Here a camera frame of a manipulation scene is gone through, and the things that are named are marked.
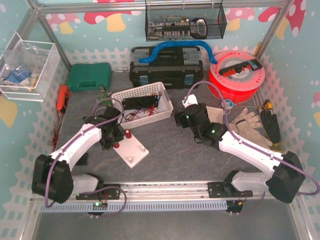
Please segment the white peg base plate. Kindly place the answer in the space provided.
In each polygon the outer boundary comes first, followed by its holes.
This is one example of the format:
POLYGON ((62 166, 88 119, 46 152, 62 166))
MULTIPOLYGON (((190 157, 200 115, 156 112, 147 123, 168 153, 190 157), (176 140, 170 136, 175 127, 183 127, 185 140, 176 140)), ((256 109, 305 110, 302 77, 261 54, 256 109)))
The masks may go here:
POLYGON ((131 169, 150 153, 133 134, 130 139, 124 136, 124 139, 118 143, 119 148, 113 147, 113 149, 131 169))

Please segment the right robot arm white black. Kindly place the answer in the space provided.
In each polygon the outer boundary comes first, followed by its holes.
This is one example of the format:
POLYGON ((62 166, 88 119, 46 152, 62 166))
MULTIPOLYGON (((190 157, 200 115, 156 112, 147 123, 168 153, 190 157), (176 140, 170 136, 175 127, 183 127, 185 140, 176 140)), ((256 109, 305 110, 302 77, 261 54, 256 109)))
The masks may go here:
POLYGON ((191 129, 197 144, 232 154, 259 169, 259 172, 237 171, 232 175, 230 184, 237 191, 268 192, 275 199, 289 204, 296 195, 302 194, 300 188, 305 179, 309 178, 316 189, 313 192, 304 192, 304 195, 319 194, 319 182, 303 170, 295 153, 289 151, 283 154, 264 148, 231 130, 228 122, 211 122, 206 106, 198 103, 191 92, 182 99, 182 104, 182 126, 191 129))

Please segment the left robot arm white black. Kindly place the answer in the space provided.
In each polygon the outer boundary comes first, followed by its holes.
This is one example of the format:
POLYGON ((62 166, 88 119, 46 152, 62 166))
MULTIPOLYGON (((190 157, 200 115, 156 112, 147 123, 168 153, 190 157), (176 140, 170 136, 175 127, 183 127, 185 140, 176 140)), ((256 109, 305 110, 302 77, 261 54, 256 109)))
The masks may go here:
POLYGON ((118 119, 124 115, 124 111, 123 107, 110 107, 103 115, 92 114, 61 148, 36 158, 31 190, 44 197, 46 208, 51 208, 55 203, 63 204, 71 195, 100 197, 103 192, 111 189, 97 175, 86 173, 72 176, 72 170, 94 144, 100 143, 104 150, 109 150, 123 140, 124 134, 118 119))

